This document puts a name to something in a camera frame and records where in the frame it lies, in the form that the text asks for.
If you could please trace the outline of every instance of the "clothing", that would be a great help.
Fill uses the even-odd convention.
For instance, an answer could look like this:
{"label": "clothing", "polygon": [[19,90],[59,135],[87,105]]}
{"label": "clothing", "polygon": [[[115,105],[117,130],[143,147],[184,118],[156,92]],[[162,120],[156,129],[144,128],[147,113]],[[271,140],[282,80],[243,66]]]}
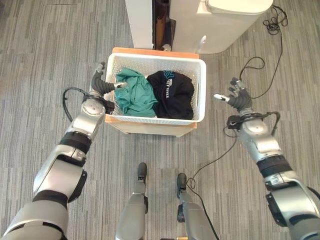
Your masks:
{"label": "clothing", "polygon": [[116,75],[117,82],[127,82],[128,86],[116,89],[116,101],[126,116],[154,117],[153,105],[157,103],[153,88],[140,72],[122,68]]}
{"label": "clothing", "polygon": [[174,71],[157,71],[147,80],[158,100],[153,105],[158,118],[191,120],[194,117],[191,98],[195,88],[189,77]]}

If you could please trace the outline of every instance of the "black wire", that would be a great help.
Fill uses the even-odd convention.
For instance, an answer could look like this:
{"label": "black wire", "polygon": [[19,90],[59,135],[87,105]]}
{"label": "black wire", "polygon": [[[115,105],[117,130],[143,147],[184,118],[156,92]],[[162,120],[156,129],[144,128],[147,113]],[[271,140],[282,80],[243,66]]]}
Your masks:
{"label": "black wire", "polygon": [[312,187],[309,187],[307,186],[307,188],[314,193],[314,195],[316,195],[316,197],[320,200],[320,194],[315,190],[313,189]]}
{"label": "black wire", "polygon": [[231,145],[231,147],[230,147],[224,154],[222,154],[220,157],[218,157],[217,159],[215,159],[215,160],[207,163],[206,165],[202,166],[201,168],[199,168],[198,171],[196,171],[196,173],[193,175],[193,177],[189,177],[188,180],[186,181],[187,187],[188,187],[195,195],[197,195],[197,196],[200,198],[201,204],[202,204],[202,208],[203,208],[203,211],[204,211],[204,214],[205,214],[206,218],[208,219],[208,222],[209,222],[209,224],[210,224],[210,226],[211,226],[211,229],[212,229],[212,231],[213,231],[213,234],[214,234],[214,236],[216,237],[217,240],[220,240],[220,239],[219,239],[219,237],[218,237],[218,235],[217,235],[217,232],[216,232],[216,230],[215,230],[215,228],[214,228],[214,226],[213,226],[213,224],[212,224],[212,222],[211,222],[211,220],[210,220],[210,217],[208,216],[208,213],[207,213],[207,210],[206,210],[204,201],[203,201],[202,197],[201,197],[197,192],[194,191],[194,189],[195,189],[195,187],[196,187],[196,180],[195,180],[196,175],[197,175],[202,169],[204,169],[205,167],[207,167],[207,166],[215,163],[216,161],[220,160],[221,158],[223,158],[223,157],[224,157],[228,152],[230,152],[231,149],[236,145],[236,143],[237,143],[237,132],[233,129],[233,131],[234,131],[234,133],[235,133],[235,136],[230,136],[230,135],[228,135],[228,134],[225,132],[225,129],[226,129],[226,127],[223,128],[223,132],[224,132],[225,135],[227,135],[227,136],[230,137],[230,138],[235,138],[233,144]]}
{"label": "black wire", "polygon": [[[254,97],[251,97],[252,99],[258,99],[260,97],[262,97],[263,95],[265,95],[271,88],[272,84],[274,83],[274,80],[275,80],[275,76],[276,76],[276,73],[277,73],[277,70],[278,70],[278,67],[279,67],[279,63],[280,63],[280,59],[283,55],[283,51],[284,51],[284,47],[283,47],[283,38],[282,38],[282,32],[281,32],[281,28],[280,28],[280,25],[285,27],[288,25],[288,16],[287,16],[287,13],[279,6],[276,6],[276,5],[272,5],[272,10],[275,11],[276,13],[276,16],[273,16],[270,20],[264,20],[263,21],[263,25],[266,26],[266,29],[268,31],[268,33],[270,35],[277,35],[280,33],[280,43],[281,43],[281,46],[280,46],[280,55],[279,55],[279,58],[278,58],[278,61],[276,63],[276,66],[275,66],[275,69],[274,69],[274,72],[273,72],[273,75],[272,75],[272,78],[271,78],[271,82],[269,84],[269,87],[260,95],[258,96],[254,96]],[[260,59],[262,61],[262,66],[259,66],[259,67],[256,67],[256,66],[250,66],[249,63],[253,60],[253,59]],[[239,74],[239,80],[242,81],[242,74],[244,72],[245,69],[255,69],[255,70],[261,70],[265,67],[265,61],[262,57],[259,57],[259,56],[254,56],[252,58],[250,58],[246,64],[244,65],[244,67],[242,68],[242,70],[240,71],[240,74]]]}
{"label": "black wire", "polygon": [[64,112],[66,114],[66,117],[70,120],[70,122],[72,122],[73,121],[72,116],[70,115],[70,112],[69,112],[69,110],[67,108],[67,105],[66,105],[66,100],[67,100],[66,93],[69,90],[76,90],[76,91],[82,93],[83,95],[89,95],[89,93],[87,93],[86,91],[82,90],[81,88],[78,88],[78,87],[75,87],[75,86],[70,86],[70,87],[68,87],[68,88],[66,88],[64,90],[64,92],[62,94],[62,106],[63,106],[63,110],[64,110]]}
{"label": "black wire", "polygon": [[224,133],[224,135],[228,136],[229,138],[236,138],[236,137],[237,137],[236,134],[235,134],[234,136],[231,136],[231,135],[229,135],[229,134],[226,133],[226,129],[227,129],[227,128],[228,128],[228,126],[225,126],[225,127],[223,128],[223,133]]}
{"label": "black wire", "polygon": [[200,198],[200,201],[201,201],[201,205],[202,205],[204,214],[205,214],[206,218],[208,219],[208,222],[209,222],[209,224],[210,224],[210,226],[211,226],[211,229],[212,229],[212,231],[213,231],[213,234],[214,234],[214,236],[215,236],[215,238],[216,238],[217,240],[220,240],[220,238],[218,237],[217,232],[216,232],[216,230],[215,230],[215,228],[214,228],[214,226],[213,226],[213,224],[212,224],[212,222],[211,222],[211,220],[210,220],[210,217],[208,216],[208,213],[207,213],[207,210],[206,210],[206,207],[205,207],[205,204],[204,204],[204,201],[203,201],[202,197],[201,197],[197,192],[195,192],[189,185],[187,185],[187,186],[188,186],[188,188],[191,190],[191,192],[193,192],[195,195],[197,195],[197,196]]}

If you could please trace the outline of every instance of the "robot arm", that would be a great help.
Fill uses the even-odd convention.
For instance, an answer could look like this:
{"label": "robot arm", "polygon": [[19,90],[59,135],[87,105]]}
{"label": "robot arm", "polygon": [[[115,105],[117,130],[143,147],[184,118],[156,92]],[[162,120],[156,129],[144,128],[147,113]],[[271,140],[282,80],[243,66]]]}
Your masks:
{"label": "robot arm", "polygon": [[105,113],[114,103],[102,98],[125,84],[101,80],[104,64],[96,69],[89,95],[81,112],[70,124],[60,143],[48,156],[33,184],[34,198],[12,220],[3,240],[66,240],[68,228],[67,203],[77,199],[87,179],[83,166]]}
{"label": "robot arm", "polygon": [[233,95],[215,94],[239,112],[228,120],[256,162],[269,191],[266,195],[275,222],[288,227],[292,240],[320,240],[320,215],[313,193],[302,183],[285,159],[277,140],[262,119],[257,119],[252,101],[242,82],[234,78],[229,88]]}

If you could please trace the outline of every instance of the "white lid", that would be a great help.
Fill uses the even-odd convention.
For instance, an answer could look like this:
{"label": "white lid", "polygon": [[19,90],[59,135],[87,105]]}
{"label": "white lid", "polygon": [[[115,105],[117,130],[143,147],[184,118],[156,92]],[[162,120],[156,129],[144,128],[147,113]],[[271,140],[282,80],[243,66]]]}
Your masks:
{"label": "white lid", "polygon": [[224,12],[259,14],[272,5],[273,0],[206,0],[208,7]]}

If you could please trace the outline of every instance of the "black t-shirt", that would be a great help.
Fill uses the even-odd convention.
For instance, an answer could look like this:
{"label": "black t-shirt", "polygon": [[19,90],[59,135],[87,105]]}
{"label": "black t-shirt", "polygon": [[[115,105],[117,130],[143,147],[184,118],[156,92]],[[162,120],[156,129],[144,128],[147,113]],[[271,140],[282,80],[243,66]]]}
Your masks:
{"label": "black t-shirt", "polygon": [[158,118],[191,120],[194,117],[191,98],[195,88],[189,77],[174,71],[157,71],[147,80],[158,100],[153,105]]}

